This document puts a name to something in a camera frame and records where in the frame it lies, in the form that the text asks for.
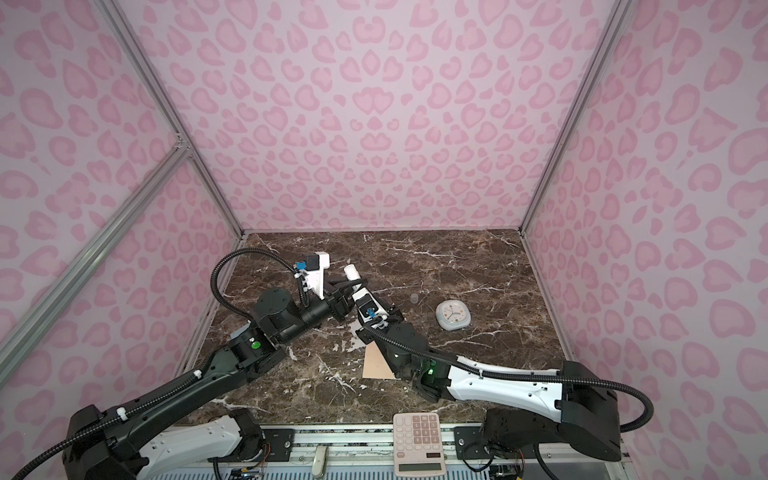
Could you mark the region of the white glue stick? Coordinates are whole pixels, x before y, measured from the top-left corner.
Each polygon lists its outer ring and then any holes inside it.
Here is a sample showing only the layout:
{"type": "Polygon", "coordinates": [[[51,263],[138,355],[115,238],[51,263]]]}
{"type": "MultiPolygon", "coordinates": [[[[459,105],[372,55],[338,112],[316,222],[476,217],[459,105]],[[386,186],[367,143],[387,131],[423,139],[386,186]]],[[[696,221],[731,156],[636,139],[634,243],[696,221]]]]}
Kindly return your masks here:
{"type": "Polygon", "coordinates": [[[348,281],[360,280],[361,275],[354,264],[348,264],[343,269],[348,281]]]}

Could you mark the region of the peach pink envelope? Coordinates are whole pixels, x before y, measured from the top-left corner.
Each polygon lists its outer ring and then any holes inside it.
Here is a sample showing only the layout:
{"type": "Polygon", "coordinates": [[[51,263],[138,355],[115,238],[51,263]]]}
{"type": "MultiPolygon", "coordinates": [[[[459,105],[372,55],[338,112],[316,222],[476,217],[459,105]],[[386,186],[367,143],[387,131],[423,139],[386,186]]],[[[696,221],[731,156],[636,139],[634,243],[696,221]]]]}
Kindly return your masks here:
{"type": "Polygon", "coordinates": [[[362,376],[365,379],[394,380],[395,375],[378,346],[371,342],[366,346],[362,376]]]}

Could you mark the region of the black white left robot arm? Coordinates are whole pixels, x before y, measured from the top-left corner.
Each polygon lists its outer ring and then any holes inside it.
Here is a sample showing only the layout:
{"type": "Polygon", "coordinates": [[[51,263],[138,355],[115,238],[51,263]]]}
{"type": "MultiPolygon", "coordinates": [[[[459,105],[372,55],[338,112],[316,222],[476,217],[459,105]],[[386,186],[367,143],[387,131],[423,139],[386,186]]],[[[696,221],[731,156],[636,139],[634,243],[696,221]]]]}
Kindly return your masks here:
{"type": "Polygon", "coordinates": [[[298,306],[282,288],[264,292],[245,329],[187,372],[121,406],[88,406],[70,420],[62,461],[70,479],[150,479],[198,461],[248,461],[264,454],[254,415],[239,409],[194,427],[175,424],[209,401],[268,373],[286,357],[285,345],[329,318],[355,312],[385,316],[360,279],[336,283],[298,306]]]}

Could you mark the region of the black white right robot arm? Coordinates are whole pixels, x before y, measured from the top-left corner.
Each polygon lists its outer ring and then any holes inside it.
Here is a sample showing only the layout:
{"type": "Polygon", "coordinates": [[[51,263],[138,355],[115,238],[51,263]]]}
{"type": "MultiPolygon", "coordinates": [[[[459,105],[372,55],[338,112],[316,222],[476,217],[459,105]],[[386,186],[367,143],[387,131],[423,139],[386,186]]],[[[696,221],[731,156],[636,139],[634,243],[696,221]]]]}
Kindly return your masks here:
{"type": "Polygon", "coordinates": [[[497,405],[486,415],[486,436],[498,445],[565,443],[598,460],[622,457],[616,392],[578,362],[551,370],[482,364],[431,348],[407,322],[366,325],[357,334],[375,344],[393,375],[423,399],[497,405]]]}

